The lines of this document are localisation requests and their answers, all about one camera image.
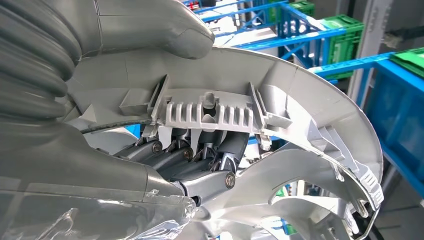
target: gray plastic part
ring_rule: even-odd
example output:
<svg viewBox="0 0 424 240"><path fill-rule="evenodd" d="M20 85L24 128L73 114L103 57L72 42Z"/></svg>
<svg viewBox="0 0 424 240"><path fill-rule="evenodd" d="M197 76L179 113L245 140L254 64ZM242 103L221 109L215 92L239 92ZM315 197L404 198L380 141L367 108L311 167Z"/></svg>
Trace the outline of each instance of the gray plastic part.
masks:
<svg viewBox="0 0 424 240"><path fill-rule="evenodd" d="M243 153L245 152L245 148L248 145L248 141L248 133L228 131L216 151L218 153L234 154L234 157L240 161L243 157Z"/></svg>
<svg viewBox="0 0 424 240"><path fill-rule="evenodd" d="M145 98L146 90L142 88L131 88L126 93L121 104L120 110L125 116L138 115L140 113L147 113L149 106L149 98Z"/></svg>
<svg viewBox="0 0 424 240"><path fill-rule="evenodd" d="M192 174L176 175L172 181L178 181L188 197L198 197L200 206L216 196L228 191L226 176L231 173L228 170L203 171Z"/></svg>
<svg viewBox="0 0 424 240"><path fill-rule="evenodd" d="M115 155L127 146L133 145L138 139L124 127L89 132L84 134L84 138L90 147L105 150L110 155Z"/></svg>
<svg viewBox="0 0 424 240"><path fill-rule="evenodd" d="M168 90L170 77L169 75L165 75L162 81L158 83L157 87L155 88L153 95L150 100L149 107L153 107L151 111L151 121L155 123L161 114L162 108L164 108L164 94Z"/></svg>
<svg viewBox="0 0 424 240"><path fill-rule="evenodd" d="M334 180L331 164L340 168L343 182ZM275 197L282 186L297 180L323 187L338 198ZM370 202L373 209L376 207L355 175L340 163L303 149L279 149L238 173L234 188L206 202L190 224L195 223L210 236L217 236L222 231L237 235L241 234L238 232L240 229L245 229L244 233L248 236L240 239L249 239L252 229L243 226L260 226L264 217L278 216L292 224L306 240L317 239L324 233L326 237L323 239L334 239L329 235L329 228L337 228L337 239L349 239L348 233L356 231L358 226L351 221L352 214L347 204L354 203L359 213L367 217L361 201Z"/></svg>
<svg viewBox="0 0 424 240"><path fill-rule="evenodd" d="M142 138L152 138L158 134L159 126L158 125L146 125L143 133L141 134Z"/></svg>
<svg viewBox="0 0 424 240"><path fill-rule="evenodd" d="M154 28L141 24L146 21ZM55 183L182 194L150 167L91 148L76 128L56 121L76 112L71 104L65 110L55 98L66 95L64 81L85 56L96 62L93 56L105 52L157 46L178 58L204 57L214 35L198 17L176 0L4 0L0 22L7 23L0 26L0 176L20 179L20 191L31 183ZM84 79L107 74L90 71ZM93 101L85 109L78 108L84 113L80 129L104 121L100 117L115 120L121 116L122 99L115 102L117 96L129 95L122 109L126 115L133 114L130 88L109 90L105 98L110 101ZM87 95L76 95L67 98L80 106ZM106 102L114 110L102 106ZM147 117L128 116L122 121L136 123Z"/></svg>
<svg viewBox="0 0 424 240"><path fill-rule="evenodd" d="M101 77L92 74L93 69L104 74ZM363 112L342 92L323 79L278 58L241 49L216 47L204 58L192 61L178 58L160 49L141 49L83 60L76 69L74 77L68 82L68 86L69 92L76 97L74 101L81 112L93 102L105 102L103 107L113 112L119 108L126 92L121 97L116 95L115 106L107 104L109 100L106 98L114 95L106 92L89 94L88 96L92 97L83 101L78 100L77 95L87 91L143 88L148 90L146 94L149 98L165 76L168 76L169 84L163 95L165 100L163 103L167 101L169 103L167 109L163 108L162 114L159 114L159 119L151 124L274 135L317 154L326 153L308 140L310 125L314 125L313 128L318 133L317 141L325 141L321 139L318 129L331 126L337 130L353 158L367 165L377 179L381 179L382 156L379 142ZM267 88L281 93L274 94L275 101L266 100L269 107L266 107L264 96L261 94L261 89ZM256 99L253 97L253 92L256 92ZM234 121L232 124L218 123L219 114L225 113L220 107L216 109L215 116L202 115L203 107L205 109L210 107L212 99L215 101L215 106L223 106L229 110L231 108L244 110L244 113L248 113L243 115L245 123L249 124L240 126L238 123L241 117L235 124ZM287 126L283 122L277 122L275 125L279 126L272 126L266 122L267 113L278 116L277 119L287 119L291 124ZM148 114L132 116L116 114L114 117L116 118L102 117L110 121L92 123L88 131L123 124L129 117L144 123L152 120Z"/></svg>
<svg viewBox="0 0 424 240"><path fill-rule="evenodd" d="M271 137L263 134L255 134L255 138L259 147L264 151L269 151L271 149Z"/></svg>
<svg viewBox="0 0 424 240"><path fill-rule="evenodd" d="M214 147L219 146L223 139L224 132L221 130L216 130L213 132L202 131L198 138L199 144L209 144L212 143Z"/></svg>
<svg viewBox="0 0 424 240"><path fill-rule="evenodd" d="M172 153L162 152L161 156L144 159L142 163L151 166L156 171L161 171L173 167L179 162L187 161L187 159L184 158L184 151L186 149L187 148L177 149Z"/></svg>
<svg viewBox="0 0 424 240"><path fill-rule="evenodd" d="M116 157L119 158L128 158L131 162L141 162L144 159L147 159L148 157L154 157L154 151L153 151L153 145L160 143L158 140L153 140L147 143L144 143L140 146L137 145L131 145L126 147L125 149L122 149L121 151L114 154Z"/></svg>
<svg viewBox="0 0 424 240"><path fill-rule="evenodd" d="M343 140L333 127L328 127L327 130L331 135L331 139L336 143L337 147L345 157L345 159L341 160L340 163L350 168L350 170L358 177L365 189L371 194L373 202L376 205L380 205L384 200L384 196L377 177L372 173L369 167L353 159L349 149L343 143Z"/></svg>

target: metal pole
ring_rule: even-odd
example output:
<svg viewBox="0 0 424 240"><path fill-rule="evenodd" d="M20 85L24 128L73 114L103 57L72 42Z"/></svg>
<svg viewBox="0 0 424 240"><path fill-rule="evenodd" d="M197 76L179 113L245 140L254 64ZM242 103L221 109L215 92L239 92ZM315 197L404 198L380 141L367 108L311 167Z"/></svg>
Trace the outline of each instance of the metal pole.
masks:
<svg viewBox="0 0 424 240"><path fill-rule="evenodd" d="M386 20L390 13L393 0L369 0L366 2L365 13L362 22L365 24L362 43L359 47L358 58L377 55L379 53L380 44L382 42ZM370 85L372 71L366 79L366 86ZM349 89L347 95L357 102L360 102L360 107L364 106L364 99L367 96L368 87L364 89L361 99L358 98L358 93L361 88L361 71L355 71L350 78Z"/></svg>

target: blue storage bin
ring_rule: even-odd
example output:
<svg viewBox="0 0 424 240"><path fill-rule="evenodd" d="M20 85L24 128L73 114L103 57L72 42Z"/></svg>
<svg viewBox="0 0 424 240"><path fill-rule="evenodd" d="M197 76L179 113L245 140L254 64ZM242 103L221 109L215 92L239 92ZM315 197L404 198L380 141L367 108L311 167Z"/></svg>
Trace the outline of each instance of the blue storage bin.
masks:
<svg viewBox="0 0 424 240"><path fill-rule="evenodd" d="M381 65L368 118L401 173L424 182L424 80L393 62Z"/></svg>

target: blue metal rack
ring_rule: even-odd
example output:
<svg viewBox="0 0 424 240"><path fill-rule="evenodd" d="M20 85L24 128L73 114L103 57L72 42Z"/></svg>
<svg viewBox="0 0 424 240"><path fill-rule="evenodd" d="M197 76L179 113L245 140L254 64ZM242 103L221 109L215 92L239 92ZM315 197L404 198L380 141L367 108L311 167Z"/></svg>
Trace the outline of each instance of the blue metal rack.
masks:
<svg viewBox="0 0 424 240"><path fill-rule="evenodd" d="M230 5L239 5L251 2L250 0L240 0L234 3L228 3L221 6L215 6L194 11L200 14L201 19L206 22L212 22L225 17L237 18L241 22L240 29L233 32L222 32L216 34L216 37L240 34L247 31L273 28L277 37L247 42L234 45L233 47L248 50L263 50L269 48L279 48L279 57L286 60L294 55L306 68L323 66L327 64L330 50L330 38L346 33L344 28L329 29L322 25L313 17L307 16L302 12L288 5L288 1L279 1L266 3L266 0L260 1L261 4L244 8L238 11L214 16L202 17L208 11L217 11L219 8ZM275 10L279 17L275 17L275 22L270 22L267 16L270 10ZM252 18L249 21L242 21L242 14L251 13Z"/></svg>
<svg viewBox="0 0 424 240"><path fill-rule="evenodd" d="M310 68L324 77L364 69L356 103L360 106L370 69L375 84L364 111L385 158L424 198L424 80L389 60L392 52Z"/></svg>

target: bolt head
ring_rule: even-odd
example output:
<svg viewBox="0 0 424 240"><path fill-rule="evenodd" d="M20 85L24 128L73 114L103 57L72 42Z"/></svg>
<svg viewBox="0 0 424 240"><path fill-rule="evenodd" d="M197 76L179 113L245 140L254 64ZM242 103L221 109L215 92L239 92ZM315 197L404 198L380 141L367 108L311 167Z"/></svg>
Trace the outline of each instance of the bolt head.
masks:
<svg viewBox="0 0 424 240"><path fill-rule="evenodd" d="M151 146L151 150L155 154L159 153L160 151L162 151L162 143L160 141L155 142L153 146Z"/></svg>
<svg viewBox="0 0 424 240"><path fill-rule="evenodd" d="M193 149L191 147L184 150L184 158L192 159L193 158Z"/></svg>
<svg viewBox="0 0 424 240"><path fill-rule="evenodd" d="M225 186L227 189L232 189L236 185L236 175L234 173L229 172L225 176Z"/></svg>

